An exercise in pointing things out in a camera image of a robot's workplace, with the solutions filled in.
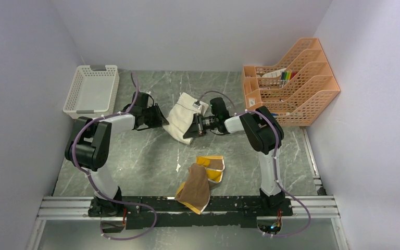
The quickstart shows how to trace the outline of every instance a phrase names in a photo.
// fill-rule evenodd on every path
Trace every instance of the white wall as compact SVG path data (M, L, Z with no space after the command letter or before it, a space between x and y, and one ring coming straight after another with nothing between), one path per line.
M49 0L0 0L0 249L24 249L71 129L80 57Z
M352 249L400 249L400 1L334 0L315 33L341 88L310 127Z
M87 64L134 70L273 65L332 0L53 0Z

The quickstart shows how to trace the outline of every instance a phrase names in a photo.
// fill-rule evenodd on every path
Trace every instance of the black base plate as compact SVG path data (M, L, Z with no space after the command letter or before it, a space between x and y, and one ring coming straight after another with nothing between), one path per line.
M123 201L150 205L158 212L156 227L229 226L257 228L257 216L293 215L291 201L285 198L278 206L268 208L261 196L211 196L208 206L197 215L173 197L124 196ZM145 207L126 206L126 229L141 229L152 225L154 214Z

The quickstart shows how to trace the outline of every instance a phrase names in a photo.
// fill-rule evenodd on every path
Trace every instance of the white basket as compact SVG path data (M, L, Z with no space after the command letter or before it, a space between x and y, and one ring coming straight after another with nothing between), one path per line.
M110 115L118 86L116 65L78 66L63 111L73 119Z

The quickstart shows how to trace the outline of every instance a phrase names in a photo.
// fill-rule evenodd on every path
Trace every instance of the gray marble surface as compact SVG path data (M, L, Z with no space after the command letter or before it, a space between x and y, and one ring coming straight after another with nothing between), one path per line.
M115 111L131 102L134 87L130 72L120 73ZM244 110L239 72L138 71L139 86L148 92L167 116L181 93L199 97L208 90L227 94L238 112ZM206 95L203 101L219 95ZM283 128L280 168L284 187L294 195L316 195L300 128ZM163 128L128 131L114 136L106 167L123 195L174 196L188 177L188 167L199 155L223 155L226 169L223 181L212 195L257 195L261 184L258 157L244 132L217 136L208 133L190 145L174 140ZM84 174L64 160L55 196L93 196Z

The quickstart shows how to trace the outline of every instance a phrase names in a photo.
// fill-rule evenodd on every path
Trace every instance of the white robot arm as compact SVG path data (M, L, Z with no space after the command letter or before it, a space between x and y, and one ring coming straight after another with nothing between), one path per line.
M217 128L224 134L236 133L245 131L246 136L252 146L257 151L257 155L261 167L261 188L260 195L266 198L274 197L274 199L284 198L284 193L279 189L276 184L274 175L273 161L274 158L278 160L278 156L274 154L274 147L276 139L272 129L266 125L264 120L260 119L258 115L243 114L236 117L230 117L229 112L226 110L224 101L221 98L214 98L211 101L212 116L203 117L200 114L195 114L191 127L188 129L185 138L199 137L206 134L207 129ZM126 132L129 130L137 129L142 124L148 125L148 128L161 127L163 124L168 124L168 121L162 116L157 104L152 107L147 106L147 98L145 101L137 102L137 108L131 111L131 114L116 116L108 118L92 124L86 132L83 133L76 146L76 158L78 163L89 171L94 184L98 187L99 191L105 194L108 198L121 201L121 190L112 179L108 168L102 167L107 158L109 151L109 142L113 135ZM284 137L283 130L280 125L275 121L272 114L266 107L257 109L264 116L268 117L277 133L280 136L278 146L281 146L281 140ZM91 118L80 117L74 123L73 131L71 133L65 157L71 160L71 145L76 138L76 134L85 126ZM92 141L87 141L85 138L92 138ZM277 173L279 173L279 165L277 164ZM104 200L97 192L95 196L102 201ZM117 214L116 204L112 204L113 213Z
M224 121L224 125L229 133L244 131L242 121L238 116L227 119L226 121ZM277 159L278 181L281 182L279 175L280 160L278 157L280 155L280 149L279 148L277 149L277 155L273 155L273 153L274 153L273 149L271 149L268 154L265 154L263 152L257 152L261 168L261 190L268 196L276 195L281 192L280 188L276 184L274 170L273 170L273 160L275 157Z

